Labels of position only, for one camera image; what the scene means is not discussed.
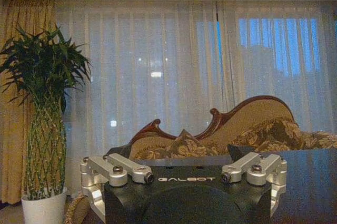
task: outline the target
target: gold drape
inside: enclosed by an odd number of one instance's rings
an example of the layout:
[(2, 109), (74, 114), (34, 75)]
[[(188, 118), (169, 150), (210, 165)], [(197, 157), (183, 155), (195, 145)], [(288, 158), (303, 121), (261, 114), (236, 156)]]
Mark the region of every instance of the gold drape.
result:
[[(0, 46), (10, 37), (17, 36), (20, 25), (25, 31), (37, 34), (41, 28), (50, 29), (55, 24), (55, 6), (52, 1), (4, 1), (3, 29)], [(0, 76), (1, 85), (8, 75)], [(26, 142), (30, 127), (31, 103), (18, 106), (20, 99), (8, 102), (16, 94), (14, 87), (0, 93), (1, 201), (10, 204), (21, 200), (24, 191)]]

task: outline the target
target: dark table surface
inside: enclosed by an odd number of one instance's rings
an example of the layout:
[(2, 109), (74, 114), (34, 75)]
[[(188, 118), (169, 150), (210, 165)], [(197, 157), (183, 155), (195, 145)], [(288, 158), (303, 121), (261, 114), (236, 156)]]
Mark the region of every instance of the dark table surface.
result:
[[(288, 162), (286, 193), (273, 223), (337, 223), (337, 149), (279, 152)], [(137, 160), (149, 166), (226, 165), (229, 155)]]

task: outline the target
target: bolt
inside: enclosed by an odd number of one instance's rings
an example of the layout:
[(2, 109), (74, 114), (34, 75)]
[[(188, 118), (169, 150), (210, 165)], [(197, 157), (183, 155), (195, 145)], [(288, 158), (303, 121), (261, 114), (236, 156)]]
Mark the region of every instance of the bolt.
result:
[(223, 172), (222, 174), (221, 174), (221, 178), (222, 178), (222, 181), (224, 182), (224, 183), (230, 183), (231, 182), (231, 174), (230, 173), (228, 173), (228, 172)]
[(148, 172), (144, 177), (145, 183), (152, 183), (154, 181), (154, 174), (152, 172)]
[(254, 172), (254, 173), (261, 173), (262, 172), (262, 167), (259, 164), (253, 164), (251, 168), (252, 168), (252, 172)]
[(116, 165), (116, 166), (113, 167), (112, 171), (115, 174), (122, 174), (123, 173), (123, 167), (120, 166), (120, 165)]

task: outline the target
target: silver bracket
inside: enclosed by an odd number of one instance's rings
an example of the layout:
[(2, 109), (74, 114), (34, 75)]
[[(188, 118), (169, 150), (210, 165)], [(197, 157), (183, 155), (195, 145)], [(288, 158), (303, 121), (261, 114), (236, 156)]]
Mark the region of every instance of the silver bracket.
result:
[(233, 164), (222, 167), (222, 179), (225, 183), (241, 181), (242, 173), (247, 173), (247, 182), (253, 186), (263, 186), (267, 181), (272, 185), (270, 216), (279, 206), (280, 195), (286, 190), (287, 162), (277, 154), (267, 158), (250, 152)]
[(152, 183), (154, 176), (149, 166), (139, 165), (117, 153), (102, 157), (87, 157), (80, 164), (82, 193), (89, 197), (90, 206), (105, 222), (105, 204), (102, 197), (102, 183), (107, 181), (113, 187), (127, 184), (127, 175), (136, 183)]

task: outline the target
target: white pot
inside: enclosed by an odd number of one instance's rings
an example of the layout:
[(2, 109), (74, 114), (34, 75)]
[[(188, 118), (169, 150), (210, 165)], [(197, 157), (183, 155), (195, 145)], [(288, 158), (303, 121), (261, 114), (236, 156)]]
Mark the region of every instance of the white pot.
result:
[(26, 224), (60, 224), (64, 222), (64, 205), (67, 188), (63, 192), (47, 199), (21, 199)]

